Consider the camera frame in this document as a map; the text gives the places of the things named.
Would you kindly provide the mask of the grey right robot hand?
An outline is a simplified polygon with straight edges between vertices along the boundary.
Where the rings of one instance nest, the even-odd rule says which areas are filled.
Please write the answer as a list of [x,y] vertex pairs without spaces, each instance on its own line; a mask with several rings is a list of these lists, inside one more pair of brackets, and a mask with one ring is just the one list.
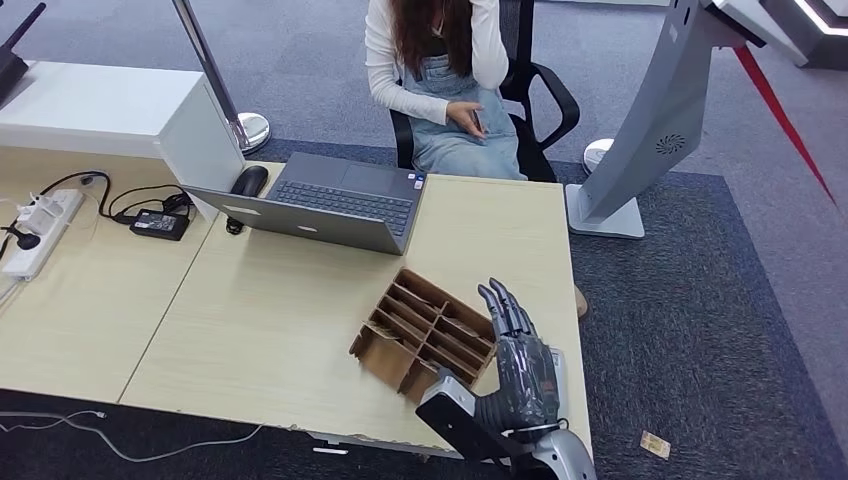
[[478,286],[491,317],[499,388],[475,401],[475,418],[497,433],[558,423],[560,395],[551,349],[503,283]]

